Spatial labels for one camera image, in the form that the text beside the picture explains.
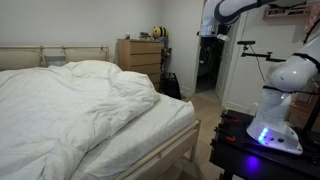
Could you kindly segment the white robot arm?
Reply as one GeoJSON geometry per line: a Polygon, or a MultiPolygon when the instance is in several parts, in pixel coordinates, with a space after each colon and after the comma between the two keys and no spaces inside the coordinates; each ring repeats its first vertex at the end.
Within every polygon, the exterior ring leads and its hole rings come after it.
{"type": "MultiPolygon", "coordinates": [[[[200,37],[214,37],[220,24],[232,24],[243,12],[266,4],[293,6],[303,0],[206,0],[200,37]]],[[[271,66],[257,112],[246,129],[260,145],[295,155],[303,153],[297,133],[285,122],[291,95],[320,72],[320,37],[316,37],[285,62],[271,66]]]]}

